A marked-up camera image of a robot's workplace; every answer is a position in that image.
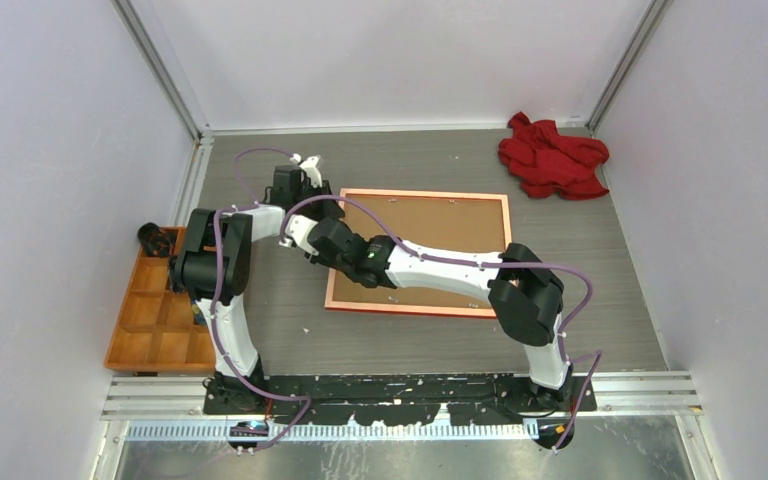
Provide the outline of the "red picture frame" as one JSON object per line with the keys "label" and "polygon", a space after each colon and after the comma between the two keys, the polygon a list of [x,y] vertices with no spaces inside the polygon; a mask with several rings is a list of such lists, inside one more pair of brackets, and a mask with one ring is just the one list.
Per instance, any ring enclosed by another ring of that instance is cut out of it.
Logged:
{"label": "red picture frame", "polygon": [[[512,242],[508,196],[369,188],[344,188],[354,200],[403,240],[469,253],[499,252]],[[483,300],[429,288],[367,289],[331,271],[324,306],[328,310],[491,319]]]}

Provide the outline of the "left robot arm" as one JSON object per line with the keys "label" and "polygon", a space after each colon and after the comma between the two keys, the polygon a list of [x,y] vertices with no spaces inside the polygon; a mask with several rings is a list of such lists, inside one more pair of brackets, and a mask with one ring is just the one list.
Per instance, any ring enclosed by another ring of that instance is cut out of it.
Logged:
{"label": "left robot arm", "polygon": [[274,239],[320,260],[323,251],[312,243],[314,228],[337,225],[345,215],[322,177],[318,157],[294,161],[275,168],[263,201],[193,210],[169,273],[171,285],[185,292],[205,318],[215,352],[209,393],[228,395],[244,414],[258,412],[266,398],[279,397],[265,384],[245,314],[253,244]]}

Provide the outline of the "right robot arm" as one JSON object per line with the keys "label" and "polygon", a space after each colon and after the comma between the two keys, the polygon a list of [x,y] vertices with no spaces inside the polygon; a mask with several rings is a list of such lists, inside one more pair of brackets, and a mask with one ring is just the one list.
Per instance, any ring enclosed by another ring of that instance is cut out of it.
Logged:
{"label": "right robot arm", "polygon": [[551,411],[570,398],[571,368],[558,338],[564,285],[548,270],[522,267],[535,258],[527,247],[511,243],[503,252],[487,253],[441,250],[388,235],[365,239],[341,220],[302,215],[292,216],[284,232],[312,263],[367,289],[426,288],[489,304],[503,332],[524,348],[534,403]]}

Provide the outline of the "wooden compartment tray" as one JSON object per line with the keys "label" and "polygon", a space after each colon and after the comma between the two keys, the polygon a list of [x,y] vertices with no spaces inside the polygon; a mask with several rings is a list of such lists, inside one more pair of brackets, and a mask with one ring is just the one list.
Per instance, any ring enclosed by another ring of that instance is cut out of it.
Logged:
{"label": "wooden compartment tray", "polygon": [[208,329],[185,293],[169,286],[168,260],[137,253],[103,365],[120,373],[210,374]]}

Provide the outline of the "red cloth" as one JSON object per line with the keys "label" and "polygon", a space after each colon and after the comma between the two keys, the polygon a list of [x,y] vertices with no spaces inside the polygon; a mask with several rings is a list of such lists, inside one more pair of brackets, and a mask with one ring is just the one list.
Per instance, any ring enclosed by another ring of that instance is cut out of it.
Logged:
{"label": "red cloth", "polygon": [[564,135],[555,121],[532,121],[522,112],[507,126],[511,135],[498,144],[498,158],[528,197],[584,201],[609,194],[597,176],[610,158],[602,141]]}

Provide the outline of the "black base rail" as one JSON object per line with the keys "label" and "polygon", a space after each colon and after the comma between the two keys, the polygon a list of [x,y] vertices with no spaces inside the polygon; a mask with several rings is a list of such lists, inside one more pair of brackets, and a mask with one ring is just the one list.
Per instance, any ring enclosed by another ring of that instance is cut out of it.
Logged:
{"label": "black base rail", "polygon": [[281,424],[428,425],[440,414],[455,426],[508,425],[527,417],[594,412],[581,376],[558,394],[511,373],[406,375],[273,375],[254,379],[257,392],[214,374],[203,380],[207,415],[255,415]]}

